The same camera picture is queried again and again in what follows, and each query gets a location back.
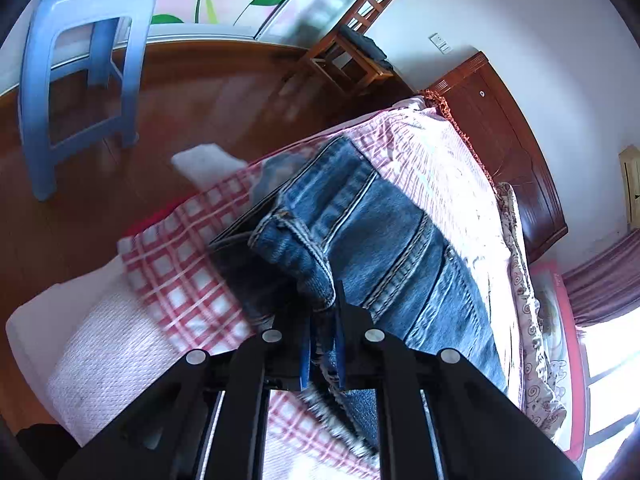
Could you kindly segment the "wooden chair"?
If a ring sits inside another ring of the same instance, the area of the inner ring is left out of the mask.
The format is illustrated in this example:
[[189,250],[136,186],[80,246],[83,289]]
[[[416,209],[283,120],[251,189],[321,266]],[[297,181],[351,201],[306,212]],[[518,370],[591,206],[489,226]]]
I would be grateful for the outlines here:
[[370,84],[394,76],[393,66],[372,61],[338,34],[348,26],[366,36],[394,0],[356,0],[331,30],[300,59],[297,67],[315,73],[344,96],[358,96]]

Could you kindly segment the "dark wooden headboard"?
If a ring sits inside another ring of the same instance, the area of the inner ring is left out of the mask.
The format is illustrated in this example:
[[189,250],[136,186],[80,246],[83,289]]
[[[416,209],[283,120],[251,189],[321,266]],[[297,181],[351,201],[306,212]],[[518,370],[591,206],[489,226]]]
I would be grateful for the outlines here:
[[544,154],[506,84],[477,52],[431,89],[446,100],[491,179],[514,189],[527,258],[540,259],[568,226]]

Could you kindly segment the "wall air conditioner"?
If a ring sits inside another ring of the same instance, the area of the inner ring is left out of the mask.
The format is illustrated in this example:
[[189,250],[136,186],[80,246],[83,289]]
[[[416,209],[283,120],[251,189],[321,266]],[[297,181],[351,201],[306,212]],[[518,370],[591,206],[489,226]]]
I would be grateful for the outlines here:
[[640,150],[629,145],[618,155],[622,172],[627,222],[631,229],[639,227]]

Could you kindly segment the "blue denim jeans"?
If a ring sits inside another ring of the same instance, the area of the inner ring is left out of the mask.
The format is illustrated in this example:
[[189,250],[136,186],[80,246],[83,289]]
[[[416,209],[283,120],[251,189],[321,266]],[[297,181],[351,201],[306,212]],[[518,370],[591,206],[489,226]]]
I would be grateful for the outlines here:
[[506,386],[470,270],[428,214],[347,138],[326,144],[243,214],[210,244],[209,255],[258,330],[299,310],[310,313],[304,401],[360,457],[378,452],[375,395],[338,386],[337,284],[349,304],[409,348],[454,348],[495,386]]

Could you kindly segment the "window with dark frame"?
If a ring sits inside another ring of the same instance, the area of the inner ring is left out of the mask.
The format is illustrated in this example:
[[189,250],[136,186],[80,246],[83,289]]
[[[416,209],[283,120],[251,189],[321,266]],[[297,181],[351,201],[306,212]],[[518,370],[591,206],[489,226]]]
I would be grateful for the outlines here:
[[597,479],[631,436],[639,415],[639,311],[583,328],[587,437],[582,476]]

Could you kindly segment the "pink cartoon bed side panel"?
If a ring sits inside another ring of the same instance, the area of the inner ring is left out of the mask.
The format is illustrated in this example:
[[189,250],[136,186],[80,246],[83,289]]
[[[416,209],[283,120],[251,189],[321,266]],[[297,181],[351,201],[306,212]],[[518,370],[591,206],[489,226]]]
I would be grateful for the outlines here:
[[586,447],[587,387],[572,307],[554,262],[538,261],[529,271],[540,302],[542,341],[554,373],[556,396],[567,410],[553,441],[568,458],[578,463]]

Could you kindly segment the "blue plastic stool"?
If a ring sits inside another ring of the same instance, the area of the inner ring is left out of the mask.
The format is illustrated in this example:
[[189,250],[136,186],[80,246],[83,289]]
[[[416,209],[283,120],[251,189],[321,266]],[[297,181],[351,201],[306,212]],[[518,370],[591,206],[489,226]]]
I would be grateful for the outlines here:
[[[118,134],[129,148],[139,139],[138,97],[146,40],[156,0],[39,0],[29,23],[23,55],[17,115],[32,194],[47,200],[56,191],[55,166],[108,136]],[[63,32],[90,25],[88,54],[52,66]],[[120,112],[53,143],[49,134],[49,94],[53,81],[86,72],[90,87],[120,85]]]

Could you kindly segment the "dark cloth on chair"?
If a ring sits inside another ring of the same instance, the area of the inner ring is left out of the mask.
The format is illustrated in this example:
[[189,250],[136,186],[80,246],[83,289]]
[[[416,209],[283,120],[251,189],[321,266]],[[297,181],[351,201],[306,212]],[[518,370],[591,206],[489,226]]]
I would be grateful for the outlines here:
[[382,49],[380,49],[376,43],[367,36],[355,32],[348,26],[342,25],[338,29],[338,34],[350,42],[354,47],[360,50],[363,54],[367,55],[372,61],[377,63],[385,63],[387,56]]

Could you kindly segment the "floral patterned quilt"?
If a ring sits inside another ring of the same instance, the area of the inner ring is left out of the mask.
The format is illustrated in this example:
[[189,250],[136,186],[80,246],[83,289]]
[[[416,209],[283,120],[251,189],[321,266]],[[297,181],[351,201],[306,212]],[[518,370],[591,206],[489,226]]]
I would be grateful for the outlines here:
[[530,279],[518,200],[509,183],[496,185],[503,239],[510,250],[509,280],[521,334],[523,411],[552,439],[566,419],[567,409],[555,393],[555,374],[544,348],[540,303]]

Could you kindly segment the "purple curtain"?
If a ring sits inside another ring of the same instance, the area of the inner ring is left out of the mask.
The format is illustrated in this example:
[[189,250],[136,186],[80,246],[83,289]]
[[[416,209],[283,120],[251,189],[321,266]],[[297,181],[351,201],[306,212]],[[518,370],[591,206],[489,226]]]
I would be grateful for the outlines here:
[[574,320],[588,327],[639,307],[639,230],[562,276]]

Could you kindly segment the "white wall socket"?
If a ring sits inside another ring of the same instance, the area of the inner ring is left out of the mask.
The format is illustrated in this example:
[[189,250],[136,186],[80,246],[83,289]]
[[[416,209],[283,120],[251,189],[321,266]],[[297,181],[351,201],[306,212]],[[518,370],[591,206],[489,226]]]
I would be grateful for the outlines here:
[[435,32],[430,37],[430,41],[443,55],[446,55],[451,51],[451,47],[448,42],[444,38],[442,38],[442,36],[440,36],[438,32]]

